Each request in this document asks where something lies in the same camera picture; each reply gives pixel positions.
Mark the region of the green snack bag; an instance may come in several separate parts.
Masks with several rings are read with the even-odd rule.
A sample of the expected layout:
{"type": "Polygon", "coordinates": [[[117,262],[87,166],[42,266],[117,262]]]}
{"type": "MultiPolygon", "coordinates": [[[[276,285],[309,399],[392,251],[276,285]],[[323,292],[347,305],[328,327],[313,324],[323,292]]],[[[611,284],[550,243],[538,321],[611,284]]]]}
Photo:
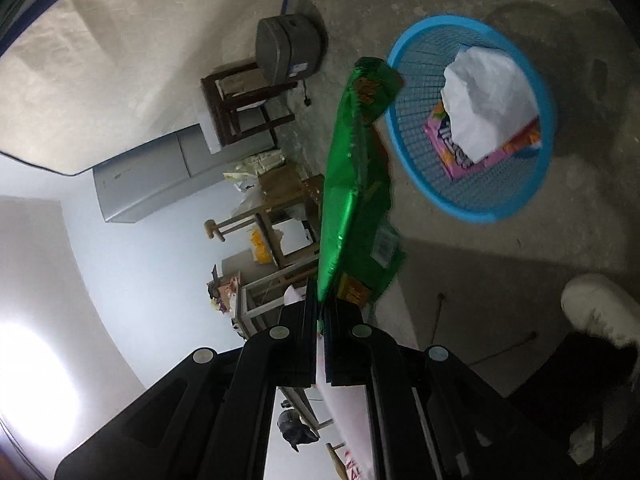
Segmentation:
{"type": "Polygon", "coordinates": [[[390,156],[375,123],[404,86],[382,58],[360,58],[337,107],[324,173],[318,300],[370,310],[394,280],[405,252],[390,223],[390,156]]]}

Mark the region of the pink snack packet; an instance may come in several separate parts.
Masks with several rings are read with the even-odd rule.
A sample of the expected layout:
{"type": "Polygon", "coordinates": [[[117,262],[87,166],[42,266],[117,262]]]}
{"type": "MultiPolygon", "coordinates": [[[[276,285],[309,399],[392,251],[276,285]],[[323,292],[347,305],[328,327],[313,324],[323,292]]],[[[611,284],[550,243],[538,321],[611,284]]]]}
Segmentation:
{"type": "Polygon", "coordinates": [[[462,148],[452,140],[450,119],[442,101],[436,102],[423,130],[430,139],[442,168],[450,180],[459,180],[474,172],[486,170],[513,156],[516,158],[535,156],[541,148],[539,119],[536,118],[502,148],[489,154],[480,162],[472,162],[462,148]]]}

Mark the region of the white paper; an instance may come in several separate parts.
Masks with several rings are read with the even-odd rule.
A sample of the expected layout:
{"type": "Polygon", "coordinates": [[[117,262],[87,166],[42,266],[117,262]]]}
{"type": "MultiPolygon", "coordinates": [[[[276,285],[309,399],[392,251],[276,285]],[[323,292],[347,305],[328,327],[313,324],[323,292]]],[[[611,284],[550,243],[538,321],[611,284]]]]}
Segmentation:
{"type": "Polygon", "coordinates": [[[472,162],[502,148],[538,118],[524,72],[506,53],[491,48],[459,50],[444,69],[440,98],[452,140],[472,162]]]}

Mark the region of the blue trash basket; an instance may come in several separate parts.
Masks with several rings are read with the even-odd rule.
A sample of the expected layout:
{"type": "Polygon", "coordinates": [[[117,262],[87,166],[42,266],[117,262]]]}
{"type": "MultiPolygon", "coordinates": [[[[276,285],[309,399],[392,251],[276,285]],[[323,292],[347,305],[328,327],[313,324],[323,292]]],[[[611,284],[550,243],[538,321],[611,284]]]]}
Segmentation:
{"type": "Polygon", "coordinates": [[[388,62],[405,87],[385,118],[406,173],[447,214],[509,217],[535,195],[553,151],[548,86],[506,36],[472,18],[409,27],[388,62]]]}

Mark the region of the black helmet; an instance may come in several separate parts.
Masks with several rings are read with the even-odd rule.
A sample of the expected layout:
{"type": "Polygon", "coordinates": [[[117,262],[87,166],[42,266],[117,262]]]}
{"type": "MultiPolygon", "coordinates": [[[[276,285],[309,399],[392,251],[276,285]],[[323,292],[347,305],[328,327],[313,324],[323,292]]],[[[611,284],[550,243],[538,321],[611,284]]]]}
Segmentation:
{"type": "Polygon", "coordinates": [[[298,452],[299,445],[316,443],[319,437],[311,430],[309,426],[303,423],[299,414],[289,408],[283,411],[277,419],[277,427],[280,430],[282,438],[291,445],[291,448],[298,452]]]}

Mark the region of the grey wooden side table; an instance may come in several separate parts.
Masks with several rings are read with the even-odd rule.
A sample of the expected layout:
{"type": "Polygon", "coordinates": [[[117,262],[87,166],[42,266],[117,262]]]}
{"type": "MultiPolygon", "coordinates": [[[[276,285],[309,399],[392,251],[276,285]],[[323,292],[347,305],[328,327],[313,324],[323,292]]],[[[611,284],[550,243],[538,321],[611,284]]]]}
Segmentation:
{"type": "Polygon", "coordinates": [[[229,315],[236,333],[245,340],[276,324],[286,290],[293,286],[305,297],[307,280],[317,272],[318,259],[314,258],[246,283],[241,272],[233,274],[229,315]]]}

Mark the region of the orange plastic bag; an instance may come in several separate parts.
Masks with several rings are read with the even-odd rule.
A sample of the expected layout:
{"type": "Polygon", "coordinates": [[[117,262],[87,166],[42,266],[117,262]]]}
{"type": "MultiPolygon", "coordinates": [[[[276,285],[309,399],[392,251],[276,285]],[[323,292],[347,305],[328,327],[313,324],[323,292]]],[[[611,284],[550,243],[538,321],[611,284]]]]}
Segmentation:
{"type": "Polygon", "coordinates": [[[254,228],[250,231],[250,244],[252,245],[250,250],[255,262],[259,264],[274,263],[269,242],[262,235],[262,231],[259,228],[254,228]]]}

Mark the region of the white shoe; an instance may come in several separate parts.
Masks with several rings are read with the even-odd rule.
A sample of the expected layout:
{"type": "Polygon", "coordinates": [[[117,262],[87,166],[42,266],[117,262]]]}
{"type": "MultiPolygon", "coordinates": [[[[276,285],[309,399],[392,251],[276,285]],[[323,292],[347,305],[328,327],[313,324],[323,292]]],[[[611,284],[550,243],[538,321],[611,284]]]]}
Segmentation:
{"type": "Polygon", "coordinates": [[[600,274],[573,278],[564,287],[561,308],[576,330],[608,339],[616,347],[639,345],[639,304],[600,274]]]}

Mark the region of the wooden chair black seat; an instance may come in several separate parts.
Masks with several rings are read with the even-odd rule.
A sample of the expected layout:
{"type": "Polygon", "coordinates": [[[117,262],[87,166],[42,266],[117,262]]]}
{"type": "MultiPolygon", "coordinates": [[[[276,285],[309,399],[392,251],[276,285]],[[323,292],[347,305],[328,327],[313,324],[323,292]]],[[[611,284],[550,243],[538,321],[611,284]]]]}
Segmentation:
{"type": "Polygon", "coordinates": [[[260,198],[254,207],[217,223],[213,219],[204,222],[206,236],[221,242],[240,229],[254,224],[262,236],[267,252],[278,269],[290,266],[296,260],[317,255],[320,247],[320,209],[324,177],[317,174],[303,180],[292,191],[286,191],[276,197],[260,198]],[[284,252],[278,237],[276,225],[284,221],[284,215],[290,215],[295,206],[302,206],[306,218],[303,224],[308,226],[311,242],[295,252],[284,252]]]}

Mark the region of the grey refrigerator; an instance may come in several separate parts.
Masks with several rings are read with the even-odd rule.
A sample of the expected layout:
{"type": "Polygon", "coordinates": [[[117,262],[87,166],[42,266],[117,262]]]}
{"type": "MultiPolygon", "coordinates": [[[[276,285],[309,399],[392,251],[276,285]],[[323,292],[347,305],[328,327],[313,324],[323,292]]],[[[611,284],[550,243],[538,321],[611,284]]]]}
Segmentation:
{"type": "Polygon", "coordinates": [[[198,125],[133,148],[92,170],[103,219],[136,223],[222,180],[247,158],[274,148],[263,131],[211,153],[198,125]]]}

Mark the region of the dark wooden stool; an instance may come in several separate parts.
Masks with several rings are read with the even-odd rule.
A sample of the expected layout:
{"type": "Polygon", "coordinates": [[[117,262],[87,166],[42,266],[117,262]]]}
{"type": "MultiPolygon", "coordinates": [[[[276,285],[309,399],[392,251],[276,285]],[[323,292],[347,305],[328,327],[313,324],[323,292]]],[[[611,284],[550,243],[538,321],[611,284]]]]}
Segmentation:
{"type": "Polygon", "coordinates": [[[295,114],[277,119],[271,119],[266,103],[281,94],[293,90],[298,86],[297,81],[284,84],[262,84],[256,89],[226,93],[221,89],[221,83],[230,77],[256,72],[262,76],[257,63],[250,58],[243,62],[228,64],[216,68],[213,73],[201,79],[201,90],[210,118],[213,122],[213,132],[222,148],[245,140],[257,133],[268,131],[274,144],[278,144],[276,129],[292,122],[295,114]],[[262,118],[260,125],[243,129],[240,124],[240,113],[250,108],[257,108],[262,118]]]}

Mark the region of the white mattress with blue edge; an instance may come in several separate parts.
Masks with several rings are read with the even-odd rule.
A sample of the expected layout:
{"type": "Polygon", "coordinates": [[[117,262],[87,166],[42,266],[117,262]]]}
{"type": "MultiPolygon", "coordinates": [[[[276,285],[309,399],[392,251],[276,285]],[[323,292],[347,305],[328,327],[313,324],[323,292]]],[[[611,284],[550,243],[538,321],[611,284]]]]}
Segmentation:
{"type": "Polygon", "coordinates": [[[198,119],[282,0],[58,0],[1,57],[1,151],[78,174],[198,119]]]}

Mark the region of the grey rice cooker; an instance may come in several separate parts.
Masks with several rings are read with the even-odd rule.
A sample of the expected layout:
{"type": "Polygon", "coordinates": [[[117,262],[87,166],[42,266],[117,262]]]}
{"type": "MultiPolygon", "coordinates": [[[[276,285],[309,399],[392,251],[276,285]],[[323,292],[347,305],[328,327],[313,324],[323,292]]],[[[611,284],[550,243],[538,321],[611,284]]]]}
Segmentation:
{"type": "Polygon", "coordinates": [[[306,79],[318,68],[321,38],[304,14],[263,18],[257,24],[255,61],[268,84],[306,79]]]}

